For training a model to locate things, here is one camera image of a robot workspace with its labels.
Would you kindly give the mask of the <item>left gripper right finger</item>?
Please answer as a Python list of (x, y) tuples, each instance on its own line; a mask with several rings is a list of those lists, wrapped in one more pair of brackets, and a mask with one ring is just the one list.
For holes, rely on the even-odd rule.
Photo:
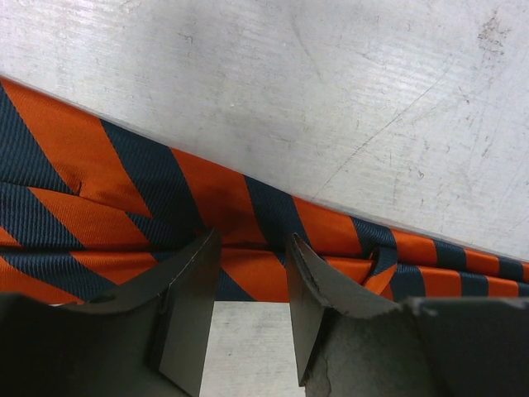
[(395, 303), (332, 268), (297, 235), (286, 257), (306, 395), (527, 395), (527, 299)]

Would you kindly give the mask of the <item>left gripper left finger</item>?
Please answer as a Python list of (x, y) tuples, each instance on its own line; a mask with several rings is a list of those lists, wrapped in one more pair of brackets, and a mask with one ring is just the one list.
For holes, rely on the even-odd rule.
[(211, 230), (85, 304), (3, 294), (2, 395), (199, 395), (220, 256)]

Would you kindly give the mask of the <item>orange navy striped tie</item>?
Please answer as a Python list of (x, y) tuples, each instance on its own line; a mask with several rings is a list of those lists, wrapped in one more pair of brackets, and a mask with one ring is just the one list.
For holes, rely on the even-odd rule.
[(528, 265), (317, 206), (1, 82), (1, 289), (83, 302), (222, 236), (220, 300), (288, 300), (285, 243), (387, 299), (525, 297)]

